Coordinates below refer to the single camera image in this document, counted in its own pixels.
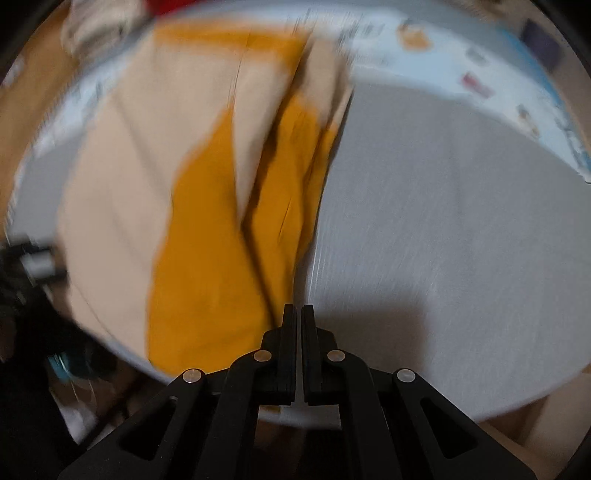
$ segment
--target folded fabric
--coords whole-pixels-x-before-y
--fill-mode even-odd
[[[61,44],[80,61],[91,61],[149,19],[144,0],[73,0]]]
[[[157,368],[227,368],[291,301],[350,96],[306,33],[158,26],[90,127],[58,232],[72,317]]]

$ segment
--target mustard yellow cloth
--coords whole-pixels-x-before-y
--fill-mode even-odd
[[[171,375],[258,348],[291,301],[349,96],[328,41],[223,21],[158,26],[62,198],[73,318]]]

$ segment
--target red object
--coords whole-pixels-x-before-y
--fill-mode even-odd
[[[164,15],[198,1],[200,0],[147,0],[147,3],[148,9],[153,15]]]

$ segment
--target gray surface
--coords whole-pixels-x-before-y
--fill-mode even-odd
[[[61,190],[74,164],[84,135],[76,135],[42,155],[29,158],[18,191],[9,233],[37,240],[53,238]]]
[[[591,189],[472,108],[358,86],[299,300],[339,347],[483,418],[591,358]]]

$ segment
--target screw head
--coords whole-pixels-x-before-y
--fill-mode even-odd
[[[326,358],[331,362],[342,362],[345,359],[345,352],[341,350],[331,350],[326,354]]]
[[[197,370],[196,368],[190,368],[189,370],[185,370],[183,372],[183,380],[187,383],[195,383],[201,380],[201,370]]]
[[[268,362],[273,355],[269,350],[257,350],[253,357],[257,362]]]
[[[409,370],[408,368],[403,368],[402,370],[398,370],[398,373],[396,374],[396,376],[398,377],[398,379],[401,382],[404,382],[404,383],[414,382],[414,379],[417,377],[415,375],[415,373],[412,370]]]

